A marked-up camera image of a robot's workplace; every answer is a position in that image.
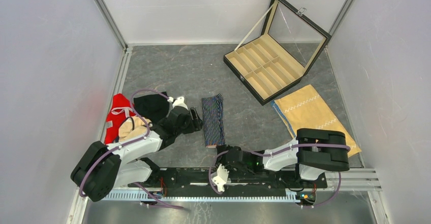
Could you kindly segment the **blue striped boxer shorts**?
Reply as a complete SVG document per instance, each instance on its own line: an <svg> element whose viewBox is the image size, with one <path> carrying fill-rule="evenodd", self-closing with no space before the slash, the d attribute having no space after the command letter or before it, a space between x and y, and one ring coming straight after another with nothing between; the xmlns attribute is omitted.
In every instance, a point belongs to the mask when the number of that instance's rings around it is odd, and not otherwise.
<svg viewBox="0 0 431 224"><path fill-rule="evenodd" d="M220 93L201 99L206 148L215 148L225 144L223 102L224 98Z"/></svg>

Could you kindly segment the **black underwear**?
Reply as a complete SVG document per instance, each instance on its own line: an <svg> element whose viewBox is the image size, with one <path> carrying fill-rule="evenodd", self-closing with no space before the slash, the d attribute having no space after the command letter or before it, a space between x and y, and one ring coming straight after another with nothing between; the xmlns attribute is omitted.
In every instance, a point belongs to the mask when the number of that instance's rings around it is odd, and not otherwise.
<svg viewBox="0 0 431 224"><path fill-rule="evenodd" d="M168 115L170 103L159 94L150 94L133 99L136 112L157 123Z"/></svg>

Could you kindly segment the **black compartment box glass lid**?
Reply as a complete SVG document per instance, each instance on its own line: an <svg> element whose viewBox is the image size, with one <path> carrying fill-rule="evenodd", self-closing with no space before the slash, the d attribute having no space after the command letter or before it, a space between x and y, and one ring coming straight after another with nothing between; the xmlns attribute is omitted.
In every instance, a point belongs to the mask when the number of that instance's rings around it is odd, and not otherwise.
<svg viewBox="0 0 431 224"><path fill-rule="evenodd" d="M270 0L268 9L224 63L265 105L298 84L331 40L331 34L287 0Z"/></svg>

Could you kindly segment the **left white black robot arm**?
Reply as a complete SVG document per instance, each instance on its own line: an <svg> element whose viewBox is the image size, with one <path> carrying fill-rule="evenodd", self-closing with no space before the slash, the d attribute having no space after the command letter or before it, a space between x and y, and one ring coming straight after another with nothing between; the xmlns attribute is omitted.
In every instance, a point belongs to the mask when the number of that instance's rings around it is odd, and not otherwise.
<svg viewBox="0 0 431 224"><path fill-rule="evenodd" d="M175 107L143 135L109 145L91 143L72 171L71 180L81 197L94 202L131 183L154 187L160 180L159 168L145 155L167 148L181 134L202 130L203 125L196 109Z"/></svg>

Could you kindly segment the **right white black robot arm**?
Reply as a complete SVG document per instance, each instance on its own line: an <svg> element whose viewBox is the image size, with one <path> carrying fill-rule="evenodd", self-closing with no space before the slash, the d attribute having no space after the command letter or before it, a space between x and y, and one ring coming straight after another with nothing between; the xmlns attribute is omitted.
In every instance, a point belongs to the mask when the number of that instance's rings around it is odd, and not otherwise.
<svg viewBox="0 0 431 224"><path fill-rule="evenodd" d="M294 182L307 187L325 171L344 172L350 169L346 135L339 131L301 128L290 142L274 149L243 150L238 146L220 145L216 165L229 172L245 172L268 176L294 166Z"/></svg>

